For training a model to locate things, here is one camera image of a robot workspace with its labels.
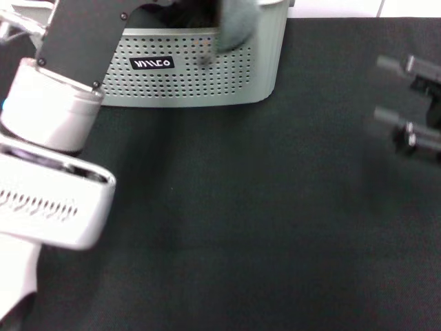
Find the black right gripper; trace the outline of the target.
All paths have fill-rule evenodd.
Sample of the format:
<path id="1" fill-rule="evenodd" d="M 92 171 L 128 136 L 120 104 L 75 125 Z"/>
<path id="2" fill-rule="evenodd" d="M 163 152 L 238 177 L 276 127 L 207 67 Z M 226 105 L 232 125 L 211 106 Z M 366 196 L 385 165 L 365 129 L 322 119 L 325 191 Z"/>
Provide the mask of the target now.
<path id="1" fill-rule="evenodd" d="M 375 108 L 373 119 L 387 128 L 395 152 L 402 156 L 440 156 L 440 66 L 413 54 L 403 59 L 380 55 L 376 65 L 399 77 L 415 78 L 411 89 L 431 100 L 426 113 L 429 128 L 392 110 Z"/>

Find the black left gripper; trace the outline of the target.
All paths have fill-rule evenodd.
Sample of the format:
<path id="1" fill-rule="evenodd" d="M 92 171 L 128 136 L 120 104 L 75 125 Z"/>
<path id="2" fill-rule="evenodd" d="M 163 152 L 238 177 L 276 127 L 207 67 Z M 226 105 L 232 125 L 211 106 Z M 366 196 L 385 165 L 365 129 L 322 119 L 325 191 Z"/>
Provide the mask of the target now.
<path id="1" fill-rule="evenodd" d="M 37 65 L 86 90 L 98 89 L 128 19 L 147 4 L 173 1 L 57 1 L 36 52 Z"/>

